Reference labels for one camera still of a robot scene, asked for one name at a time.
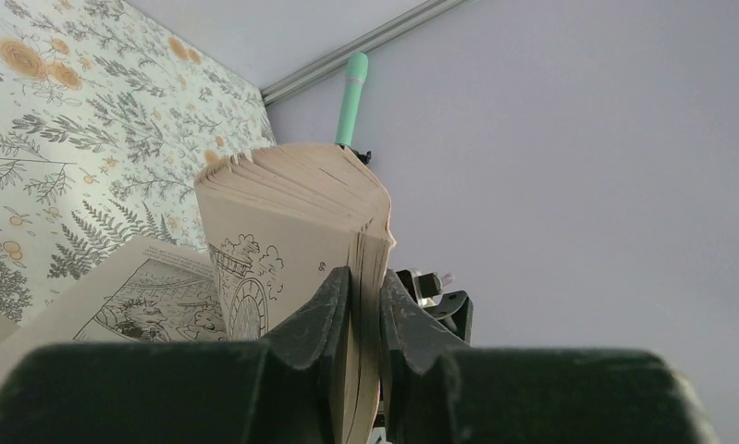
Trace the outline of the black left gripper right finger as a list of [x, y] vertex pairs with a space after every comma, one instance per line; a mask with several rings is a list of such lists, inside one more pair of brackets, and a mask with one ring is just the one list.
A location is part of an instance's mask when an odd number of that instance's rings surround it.
[[382, 391], [392, 443], [716, 443], [689, 381], [651, 351], [476, 348], [388, 272]]

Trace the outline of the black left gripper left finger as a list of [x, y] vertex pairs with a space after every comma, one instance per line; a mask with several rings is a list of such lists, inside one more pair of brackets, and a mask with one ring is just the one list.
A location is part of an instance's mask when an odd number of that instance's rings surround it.
[[0, 443], [337, 443], [348, 267], [254, 341], [45, 346], [0, 387]]

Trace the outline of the orange paperback book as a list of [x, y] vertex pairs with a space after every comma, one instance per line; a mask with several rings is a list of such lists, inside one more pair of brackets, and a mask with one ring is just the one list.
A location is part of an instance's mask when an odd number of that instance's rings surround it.
[[0, 343], [0, 387], [45, 346], [254, 341], [351, 272], [337, 443], [365, 443], [379, 400], [379, 293], [394, 240], [391, 200], [350, 151], [257, 149], [204, 168], [194, 189], [206, 253], [129, 240]]

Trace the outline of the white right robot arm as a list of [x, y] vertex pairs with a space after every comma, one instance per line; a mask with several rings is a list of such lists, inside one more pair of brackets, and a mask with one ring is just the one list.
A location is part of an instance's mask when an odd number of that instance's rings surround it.
[[447, 289], [454, 281], [451, 273], [422, 273], [413, 268], [396, 271], [396, 275], [425, 312], [463, 342], [471, 343], [474, 305], [466, 291]]

